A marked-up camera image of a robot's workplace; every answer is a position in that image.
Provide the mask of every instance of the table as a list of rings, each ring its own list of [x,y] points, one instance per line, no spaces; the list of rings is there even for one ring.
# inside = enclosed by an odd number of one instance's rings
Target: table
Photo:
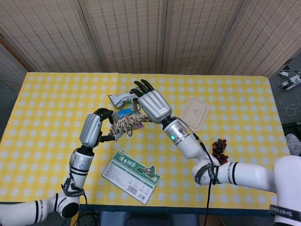
[[[100,107],[114,109],[107,95],[128,91],[135,86],[133,81],[141,78],[162,93],[174,115],[181,115],[191,97],[208,103],[211,110],[198,134],[208,150],[218,138],[227,139],[229,161],[272,170],[278,158],[289,154],[265,77],[27,73],[0,144],[0,202],[33,201],[61,191],[69,157],[80,146],[86,115]],[[108,132],[109,128],[107,121],[102,130]],[[148,208],[101,177],[120,148],[144,165],[154,164],[162,176]],[[161,125],[146,123],[143,129],[134,130],[132,137],[124,135],[117,142],[100,144],[94,152],[84,186],[89,204],[103,210],[204,212],[208,187],[200,187],[191,176],[197,161],[185,159]],[[267,210],[276,201],[276,195],[269,192],[222,184],[213,186],[210,208],[215,214]]]

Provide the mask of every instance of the woven bamboo screen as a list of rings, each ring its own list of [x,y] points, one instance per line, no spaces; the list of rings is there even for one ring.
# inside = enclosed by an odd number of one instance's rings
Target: woven bamboo screen
[[[241,1],[169,3],[162,73],[209,74]]]
[[[248,0],[212,73],[270,77],[300,49],[300,0]]]
[[[19,92],[27,70],[0,44],[0,81]]]
[[[99,72],[72,0],[0,2],[0,27],[42,72]]]
[[[161,73],[166,0],[85,0],[108,72]]]

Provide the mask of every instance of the shoe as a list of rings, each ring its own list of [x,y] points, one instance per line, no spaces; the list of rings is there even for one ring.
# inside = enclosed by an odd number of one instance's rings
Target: shoe
[[[300,140],[292,133],[285,136],[288,149],[290,150],[291,155],[301,156],[301,142]]]

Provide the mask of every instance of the grapes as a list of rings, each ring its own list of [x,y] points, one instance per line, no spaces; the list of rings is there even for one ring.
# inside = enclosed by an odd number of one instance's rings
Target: grapes
[[[212,156],[219,161],[220,165],[223,165],[228,162],[227,159],[229,158],[229,156],[223,154],[227,146],[226,142],[226,139],[218,139],[217,142],[214,142],[212,144]]]

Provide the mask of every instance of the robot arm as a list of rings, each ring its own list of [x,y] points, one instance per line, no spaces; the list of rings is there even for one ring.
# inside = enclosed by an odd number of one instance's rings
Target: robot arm
[[[132,90],[138,98],[138,103],[154,123],[162,123],[163,130],[171,141],[188,159],[198,159],[199,163],[193,168],[193,179],[200,185],[208,185],[214,178],[216,183],[230,183],[238,186],[270,191],[277,194],[278,206],[270,207],[269,212],[275,214],[277,226],[301,226],[301,182],[295,178],[301,174],[301,158],[299,156],[285,156],[280,158],[274,171],[265,167],[228,162],[219,166],[219,162],[210,156],[215,166],[212,169],[211,160],[179,118],[171,117],[171,107],[147,81],[135,82],[141,92]]]
[[[79,197],[85,193],[83,186],[92,160],[93,148],[99,142],[117,140],[122,136],[102,136],[101,126],[105,119],[113,124],[120,115],[108,109],[98,109],[89,114],[80,134],[82,146],[73,151],[69,168],[70,173],[62,185],[63,191],[44,200],[25,202],[14,205],[0,205],[0,226],[25,226],[41,222],[50,212],[59,212],[63,218],[71,218],[79,210]]]

